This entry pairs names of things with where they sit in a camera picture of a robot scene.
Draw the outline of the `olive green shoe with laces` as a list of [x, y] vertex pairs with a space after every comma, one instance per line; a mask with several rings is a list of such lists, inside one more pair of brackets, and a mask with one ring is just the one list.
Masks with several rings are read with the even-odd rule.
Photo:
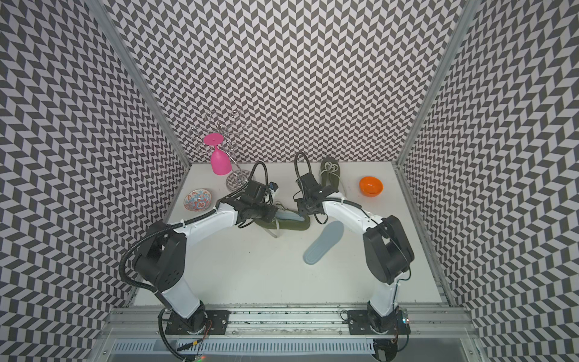
[[281, 230], [305, 231], [310, 228], [310, 217], [303, 217], [297, 211], [286, 208], [281, 203], [275, 204], [277, 210], [271, 222], [256, 220], [254, 223], [271, 237], [278, 238]]

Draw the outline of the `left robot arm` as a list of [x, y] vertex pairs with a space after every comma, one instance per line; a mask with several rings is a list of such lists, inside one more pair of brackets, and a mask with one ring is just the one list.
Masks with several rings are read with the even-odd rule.
[[256, 220], [271, 222], [277, 212], [277, 190], [276, 183], [250, 180], [205, 214], [175, 224], [156, 223], [122, 256], [121, 280], [151, 291], [186, 332], [200, 333], [207, 314], [184, 277], [188, 248], [223, 229], [241, 228]]

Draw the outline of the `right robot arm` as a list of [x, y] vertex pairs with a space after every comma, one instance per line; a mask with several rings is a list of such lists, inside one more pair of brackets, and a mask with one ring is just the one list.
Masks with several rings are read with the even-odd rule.
[[365, 211], [336, 188], [319, 184], [312, 173], [298, 176], [296, 182], [302, 193], [296, 199], [300, 215], [326, 215], [363, 238], [366, 265], [377, 280], [367, 303], [371, 330], [378, 334], [400, 331], [396, 326], [400, 283], [411, 279], [411, 263], [415, 259], [401, 221], [395, 216], [384, 218]]

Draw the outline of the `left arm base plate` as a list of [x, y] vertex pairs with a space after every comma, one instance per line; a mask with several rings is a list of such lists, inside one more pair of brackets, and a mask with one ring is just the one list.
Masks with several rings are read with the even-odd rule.
[[197, 310], [190, 318], [171, 312], [164, 332], [170, 336], [224, 335], [229, 325], [228, 310]]

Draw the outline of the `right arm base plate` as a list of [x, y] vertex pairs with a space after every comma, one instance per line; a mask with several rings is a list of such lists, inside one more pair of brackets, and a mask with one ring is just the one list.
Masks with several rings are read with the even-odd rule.
[[408, 336], [411, 333], [404, 309], [397, 309], [385, 317], [368, 310], [348, 310], [347, 324], [351, 335]]

